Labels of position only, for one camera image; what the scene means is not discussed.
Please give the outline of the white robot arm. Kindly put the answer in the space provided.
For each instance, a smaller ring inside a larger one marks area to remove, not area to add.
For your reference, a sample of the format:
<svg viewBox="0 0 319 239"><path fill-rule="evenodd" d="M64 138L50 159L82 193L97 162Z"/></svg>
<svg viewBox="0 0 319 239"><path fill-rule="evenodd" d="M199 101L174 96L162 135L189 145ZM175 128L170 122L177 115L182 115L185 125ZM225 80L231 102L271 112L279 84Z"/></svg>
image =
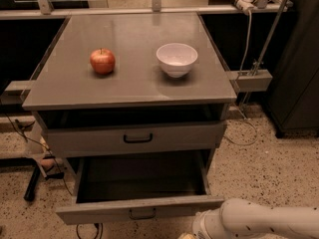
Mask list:
<svg viewBox="0 0 319 239"><path fill-rule="evenodd" d="M218 209L198 212L192 232L177 239L319 239L319 207L268 207L231 198Z"/></svg>

